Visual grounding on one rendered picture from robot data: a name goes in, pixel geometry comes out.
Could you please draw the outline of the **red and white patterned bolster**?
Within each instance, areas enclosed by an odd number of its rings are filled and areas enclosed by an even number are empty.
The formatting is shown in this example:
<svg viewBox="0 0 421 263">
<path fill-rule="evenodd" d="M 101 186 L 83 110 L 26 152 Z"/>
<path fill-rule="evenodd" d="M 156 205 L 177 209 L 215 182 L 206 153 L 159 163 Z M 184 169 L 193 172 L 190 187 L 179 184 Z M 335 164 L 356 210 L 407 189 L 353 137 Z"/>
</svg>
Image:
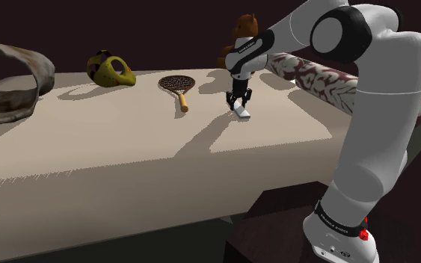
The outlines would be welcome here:
<svg viewBox="0 0 421 263">
<path fill-rule="evenodd" d="M 278 77 L 294 81 L 302 90 L 352 115 L 357 76 L 288 53 L 268 55 L 265 68 Z"/>
</svg>

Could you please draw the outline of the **grey-brown hollow sculpture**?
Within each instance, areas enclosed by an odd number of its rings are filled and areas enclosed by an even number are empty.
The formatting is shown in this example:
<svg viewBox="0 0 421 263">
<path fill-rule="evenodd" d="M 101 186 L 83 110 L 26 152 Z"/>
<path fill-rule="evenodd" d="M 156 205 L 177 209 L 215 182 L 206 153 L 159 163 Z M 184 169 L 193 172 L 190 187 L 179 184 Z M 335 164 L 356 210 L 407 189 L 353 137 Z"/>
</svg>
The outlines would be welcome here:
<svg viewBox="0 0 421 263">
<path fill-rule="evenodd" d="M 25 64 L 37 84 L 29 90 L 0 90 L 0 124 L 14 123 L 30 117 L 40 96 L 55 85 L 55 65 L 39 52 L 0 44 L 0 57 L 13 58 Z"/>
</svg>

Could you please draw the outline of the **white flat bar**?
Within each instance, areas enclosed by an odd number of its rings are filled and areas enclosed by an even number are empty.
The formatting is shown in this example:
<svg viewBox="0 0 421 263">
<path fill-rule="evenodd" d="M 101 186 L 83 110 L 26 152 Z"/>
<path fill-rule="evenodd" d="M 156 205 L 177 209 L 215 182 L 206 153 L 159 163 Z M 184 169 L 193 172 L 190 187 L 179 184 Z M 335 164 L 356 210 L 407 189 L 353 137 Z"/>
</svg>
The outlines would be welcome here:
<svg viewBox="0 0 421 263">
<path fill-rule="evenodd" d="M 233 104 L 233 111 L 235 112 L 236 116 L 240 119 L 249 119 L 251 115 L 248 113 L 248 111 L 245 109 L 242 104 L 236 100 Z"/>
</svg>

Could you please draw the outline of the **yellow mask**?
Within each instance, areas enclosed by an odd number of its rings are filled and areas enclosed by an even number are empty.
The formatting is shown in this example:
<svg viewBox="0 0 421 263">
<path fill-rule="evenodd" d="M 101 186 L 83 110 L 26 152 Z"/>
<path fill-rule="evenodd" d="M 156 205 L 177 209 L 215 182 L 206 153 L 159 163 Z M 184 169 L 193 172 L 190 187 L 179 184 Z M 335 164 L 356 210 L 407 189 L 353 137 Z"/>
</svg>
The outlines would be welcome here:
<svg viewBox="0 0 421 263">
<path fill-rule="evenodd" d="M 123 66 L 120 73 L 112 66 L 113 61 L 118 61 Z M 105 49 L 99 50 L 88 59 L 86 73 L 100 87 L 135 86 L 136 84 L 136 76 L 126 62 Z"/>
</svg>

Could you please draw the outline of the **brown racket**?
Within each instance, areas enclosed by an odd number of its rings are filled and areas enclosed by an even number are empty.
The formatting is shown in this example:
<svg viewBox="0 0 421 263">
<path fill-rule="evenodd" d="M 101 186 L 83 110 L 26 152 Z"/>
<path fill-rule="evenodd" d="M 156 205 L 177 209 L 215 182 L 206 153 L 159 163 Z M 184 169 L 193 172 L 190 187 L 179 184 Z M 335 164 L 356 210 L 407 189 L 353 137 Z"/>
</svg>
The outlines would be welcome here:
<svg viewBox="0 0 421 263">
<path fill-rule="evenodd" d="M 159 86 L 176 94 L 181 112 L 188 111 L 185 94 L 195 85 L 195 80 L 187 75 L 169 75 L 159 80 Z"/>
</svg>

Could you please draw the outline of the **brown teddy bear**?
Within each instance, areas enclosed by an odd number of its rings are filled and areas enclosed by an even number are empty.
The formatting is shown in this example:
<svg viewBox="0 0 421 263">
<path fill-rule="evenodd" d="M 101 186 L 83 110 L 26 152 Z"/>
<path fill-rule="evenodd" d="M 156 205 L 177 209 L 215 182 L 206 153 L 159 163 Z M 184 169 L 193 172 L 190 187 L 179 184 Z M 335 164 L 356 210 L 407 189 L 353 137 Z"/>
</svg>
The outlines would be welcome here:
<svg viewBox="0 0 421 263">
<path fill-rule="evenodd" d="M 231 49 L 235 48 L 236 40 L 242 37 L 255 37 L 258 35 L 258 22 L 255 15 L 245 14 L 236 20 L 233 29 L 233 45 L 226 46 L 221 50 L 221 55 L 217 58 L 218 68 L 225 69 L 225 57 Z"/>
</svg>

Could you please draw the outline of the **dark robot stand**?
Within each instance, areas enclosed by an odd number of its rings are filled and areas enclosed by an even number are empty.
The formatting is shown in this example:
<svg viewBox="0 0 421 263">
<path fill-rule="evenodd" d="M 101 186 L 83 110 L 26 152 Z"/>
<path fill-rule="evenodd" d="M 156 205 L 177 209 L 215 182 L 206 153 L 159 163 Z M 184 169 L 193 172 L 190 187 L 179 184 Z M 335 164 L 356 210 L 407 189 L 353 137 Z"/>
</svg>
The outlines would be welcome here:
<svg viewBox="0 0 421 263">
<path fill-rule="evenodd" d="M 309 182 L 263 191 L 226 242 L 223 263 L 326 263 L 302 223 L 326 191 Z M 380 263 L 421 263 L 421 216 L 377 205 L 369 214 Z"/>
</svg>

